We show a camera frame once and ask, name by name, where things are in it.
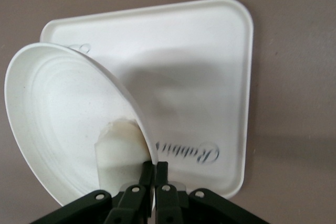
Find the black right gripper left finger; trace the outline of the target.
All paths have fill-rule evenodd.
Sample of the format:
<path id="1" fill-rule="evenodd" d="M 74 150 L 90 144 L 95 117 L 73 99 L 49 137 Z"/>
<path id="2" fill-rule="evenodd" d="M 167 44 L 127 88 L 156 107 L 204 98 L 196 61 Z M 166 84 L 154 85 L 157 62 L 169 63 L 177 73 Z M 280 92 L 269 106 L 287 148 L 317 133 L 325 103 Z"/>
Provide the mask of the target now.
<path id="1" fill-rule="evenodd" d="M 144 162 L 137 183 L 128 183 L 112 197 L 95 190 L 37 219 L 34 223 L 147 223 L 151 216 L 154 165 Z"/>

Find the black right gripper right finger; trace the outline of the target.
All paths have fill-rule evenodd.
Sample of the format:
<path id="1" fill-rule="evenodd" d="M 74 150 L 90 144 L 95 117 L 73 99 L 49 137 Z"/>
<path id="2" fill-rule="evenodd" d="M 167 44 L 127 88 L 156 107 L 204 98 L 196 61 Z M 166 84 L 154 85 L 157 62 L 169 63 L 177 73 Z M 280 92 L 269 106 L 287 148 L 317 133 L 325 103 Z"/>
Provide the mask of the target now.
<path id="1" fill-rule="evenodd" d="M 187 193 L 168 180 L 168 162 L 158 162 L 155 178 L 156 223 L 267 223 L 206 188 Z"/>

